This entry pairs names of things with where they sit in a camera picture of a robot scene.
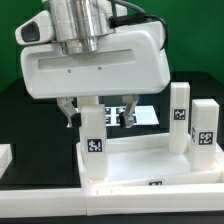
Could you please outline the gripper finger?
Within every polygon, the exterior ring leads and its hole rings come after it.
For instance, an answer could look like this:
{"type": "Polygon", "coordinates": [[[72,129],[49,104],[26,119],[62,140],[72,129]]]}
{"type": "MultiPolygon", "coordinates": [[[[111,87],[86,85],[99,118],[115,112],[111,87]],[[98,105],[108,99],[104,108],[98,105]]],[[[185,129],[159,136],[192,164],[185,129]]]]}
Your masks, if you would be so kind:
{"type": "Polygon", "coordinates": [[[71,128],[79,128],[82,126],[81,114],[73,105],[73,97],[57,98],[57,105],[67,117],[68,126],[71,128]]]}
{"type": "Polygon", "coordinates": [[[126,104],[125,110],[119,114],[120,126],[131,128],[134,125],[134,110],[138,103],[138,95],[124,95],[122,101],[126,104]]]}

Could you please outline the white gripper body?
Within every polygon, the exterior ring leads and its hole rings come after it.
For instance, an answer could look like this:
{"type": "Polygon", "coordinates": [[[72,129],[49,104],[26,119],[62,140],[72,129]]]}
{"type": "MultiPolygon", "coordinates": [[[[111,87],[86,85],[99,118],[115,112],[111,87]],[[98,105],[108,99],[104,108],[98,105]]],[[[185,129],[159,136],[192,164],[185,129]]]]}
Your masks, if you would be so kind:
{"type": "Polygon", "coordinates": [[[163,26],[121,26],[98,39],[98,50],[67,55],[53,40],[50,13],[18,27],[20,61],[28,93],[36,98],[155,94],[170,82],[163,26]]]}

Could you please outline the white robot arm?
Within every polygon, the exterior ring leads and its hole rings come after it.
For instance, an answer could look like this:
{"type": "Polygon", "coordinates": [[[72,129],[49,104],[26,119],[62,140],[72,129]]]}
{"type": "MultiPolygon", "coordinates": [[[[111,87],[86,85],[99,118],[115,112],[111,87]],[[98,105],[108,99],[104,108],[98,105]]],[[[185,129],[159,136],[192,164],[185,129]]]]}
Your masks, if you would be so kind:
{"type": "Polygon", "coordinates": [[[161,92],[170,81],[165,52],[168,28],[141,8],[119,14],[124,0],[42,0],[46,9],[15,31],[28,93],[55,98],[70,123],[80,121],[72,101],[121,95],[120,125],[134,124],[141,94],[161,92]]]}

